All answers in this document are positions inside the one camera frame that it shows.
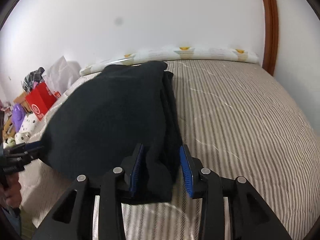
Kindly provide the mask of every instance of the mattress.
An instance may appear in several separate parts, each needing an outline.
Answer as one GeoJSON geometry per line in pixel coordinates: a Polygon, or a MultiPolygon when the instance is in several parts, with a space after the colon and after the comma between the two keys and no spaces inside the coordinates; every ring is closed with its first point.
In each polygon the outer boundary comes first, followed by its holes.
{"type": "MultiPolygon", "coordinates": [[[[184,143],[220,176],[246,177],[294,240],[320,215],[320,146],[294,100],[259,65],[218,60],[168,61],[184,143]]],[[[30,142],[68,96],[97,75],[81,77],[54,104],[30,142]]],[[[22,206],[39,226],[70,181],[33,161],[20,174],[22,206]]],[[[93,227],[97,236],[98,202],[93,227]]],[[[170,203],[122,205],[126,239],[197,239],[201,200],[190,199],[182,172],[170,203]]],[[[230,238],[228,203],[225,232],[230,238]]]]}

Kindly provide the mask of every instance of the red shopping bag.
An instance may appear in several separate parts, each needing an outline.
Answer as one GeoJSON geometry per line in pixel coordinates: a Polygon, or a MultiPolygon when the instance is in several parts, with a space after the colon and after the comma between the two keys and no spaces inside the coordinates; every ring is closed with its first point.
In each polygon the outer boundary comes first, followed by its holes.
{"type": "Polygon", "coordinates": [[[38,119],[41,120],[57,99],[47,85],[42,82],[26,95],[26,101],[38,119]]]}

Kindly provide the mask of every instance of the white plastic bag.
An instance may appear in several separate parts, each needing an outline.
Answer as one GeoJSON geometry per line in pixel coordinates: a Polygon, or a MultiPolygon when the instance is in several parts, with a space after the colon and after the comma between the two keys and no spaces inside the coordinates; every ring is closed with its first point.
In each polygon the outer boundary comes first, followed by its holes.
{"type": "Polygon", "coordinates": [[[80,77],[80,74],[79,70],[74,65],[69,65],[62,56],[43,72],[42,77],[52,94],[59,98],[80,77]]]}

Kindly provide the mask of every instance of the wooden trim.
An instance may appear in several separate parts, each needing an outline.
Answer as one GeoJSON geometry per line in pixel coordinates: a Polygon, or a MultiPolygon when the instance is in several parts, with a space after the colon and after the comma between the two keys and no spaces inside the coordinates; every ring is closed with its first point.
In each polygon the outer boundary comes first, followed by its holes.
{"type": "Polygon", "coordinates": [[[263,4],[265,10],[266,38],[262,67],[273,76],[279,40],[278,7],[276,0],[263,0],[263,4]]]}

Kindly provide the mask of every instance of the striped fabric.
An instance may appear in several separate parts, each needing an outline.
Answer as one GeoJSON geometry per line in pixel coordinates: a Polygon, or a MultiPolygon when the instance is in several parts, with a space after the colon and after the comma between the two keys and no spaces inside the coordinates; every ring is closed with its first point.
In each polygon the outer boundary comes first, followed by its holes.
{"type": "MultiPolygon", "coordinates": [[[[220,176],[246,177],[291,237],[302,239],[320,215],[320,146],[295,102],[256,64],[216,60],[167,63],[168,70],[174,73],[173,89],[181,134],[191,154],[220,176]]],[[[62,95],[31,140],[41,137],[60,105],[94,76],[96,74],[80,78],[62,95]]],[[[34,161],[20,176],[22,205],[33,215],[36,226],[67,187],[66,182],[49,169],[40,161],[34,161]],[[58,181],[61,181],[59,193],[51,192],[50,188],[59,187],[58,181]],[[52,197],[42,197],[42,203],[33,202],[35,188],[38,194],[43,188],[41,194],[52,197]]],[[[126,239],[197,238],[201,200],[192,200],[186,195],[181,171],[171,203],[123,204],[122,208],[126,239]]],[[[226,239],[229,239],[226,201],[225,213],[226,239]]],[[[97,236],[96,222],[94,237],[97,236]]]]}

